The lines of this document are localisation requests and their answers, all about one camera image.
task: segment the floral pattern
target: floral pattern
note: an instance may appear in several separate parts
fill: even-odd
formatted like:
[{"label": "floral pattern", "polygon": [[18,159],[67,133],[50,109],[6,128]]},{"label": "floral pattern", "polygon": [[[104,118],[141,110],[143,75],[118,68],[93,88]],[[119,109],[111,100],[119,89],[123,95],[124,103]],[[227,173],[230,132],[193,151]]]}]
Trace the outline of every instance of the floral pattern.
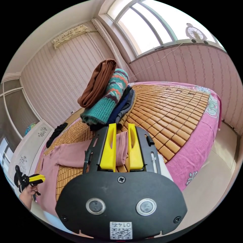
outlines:
[{"label": "floral pattern", "polygon": [[25,167],[26,164],[27,164],[26,156],[22,156],[18,161],[18,165],[22,173],[26,173],[26,167]]},{"label": "floral pattern", "polygon": [[190,177],[187,179],[186,186],[194,179],[197,173],[198,171],[194,171],[193,173],[189,174]]},{"label": "floral pattern", "polygon": [[210,89],[207,89],[205,87],[201,86],[194,86],[193,89],[196,89],[198,91],[202,91],[204,93],[209,94],[208,99],[208,106],[205,109],[205,113],[207,113],[209,116],[216,118],[217,122],[219,120],[219,107],[218,107],[218,99],[217,96],[211,92]]},{"label": "floral pattern", "polygon": [[46,132],[47,132],[46,127],[41,127],[40,132],[38,132],[38,137],[43,137]]}]

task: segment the qr code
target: qr code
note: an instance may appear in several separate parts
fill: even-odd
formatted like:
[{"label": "qr code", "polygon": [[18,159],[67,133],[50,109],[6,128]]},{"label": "qr code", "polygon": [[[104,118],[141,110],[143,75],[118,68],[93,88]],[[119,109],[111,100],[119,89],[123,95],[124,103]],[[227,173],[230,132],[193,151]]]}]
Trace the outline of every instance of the qr code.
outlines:
[{"label": "qr code", "polygon": [[132,228],[110,228],[110,238],[112,240],[131,240]]}]

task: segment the black mounting plate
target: black mounting plate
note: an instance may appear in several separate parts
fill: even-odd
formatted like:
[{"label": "black mounting plate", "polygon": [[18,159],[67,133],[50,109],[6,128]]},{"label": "black mounting plate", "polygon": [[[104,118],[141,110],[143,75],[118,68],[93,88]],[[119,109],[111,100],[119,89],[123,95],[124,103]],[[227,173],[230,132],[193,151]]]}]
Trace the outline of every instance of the black mounting plate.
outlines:
[{"label": "black mounting plate", "polygon": [[[125,177],[124,183],[118,177]],[[86,209],[91,198],[101,199],[106,206],[100,215]],[[151,215],[141,216],[137,203],[153,199],[157,208]],[[72,179],[63,188],[56,212],[65,227],[75,233],[110,240],[110,222],[132,222],[133,240],[167,234],[177,228],[187,207],[178,186],[165,176],[153,172],[113,173],[88,172]]]}]

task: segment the floor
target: floor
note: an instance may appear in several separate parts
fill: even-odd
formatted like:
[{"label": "floor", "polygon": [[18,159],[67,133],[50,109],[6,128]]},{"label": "floor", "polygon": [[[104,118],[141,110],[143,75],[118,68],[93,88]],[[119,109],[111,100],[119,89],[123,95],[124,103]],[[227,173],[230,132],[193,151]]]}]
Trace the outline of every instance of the floor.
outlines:
[{"label": "floor", "polygon": [[183,191],[188,212],[177,229],[171,233],[203,219],[221,199],[234,173],[236,143],[236,133],[222,123],[206,162]]}]

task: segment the brown fabric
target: brown fabric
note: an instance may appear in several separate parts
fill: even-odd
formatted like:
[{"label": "brown fabric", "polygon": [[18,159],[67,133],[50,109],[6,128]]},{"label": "brown fabric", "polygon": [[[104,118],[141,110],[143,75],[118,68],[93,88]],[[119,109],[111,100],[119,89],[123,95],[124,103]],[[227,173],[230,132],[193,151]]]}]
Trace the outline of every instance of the brown fabric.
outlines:
[{"label": "brown fabric", "polygon": [[106,59],[96,67],[85,91],[78,98],[78,104],[81,107],[91,108],[103,97],[107,84],[116,69],[116,65],[115,60]]},{"label": "brown fabric", "polygon": [[125,121],[127,120],[128,116],[130,115],[132,109],[134,108],[135,104],[136,104],[136,101],[137,101],[137,94],[135,92],[135,95],[134,95],[134,101],[133,101],[133,104],[132,104],[132,107],[131,109],[121,118],[121,120],[119,121],[119,123],[117,124],[117,129],[122,129]]}]

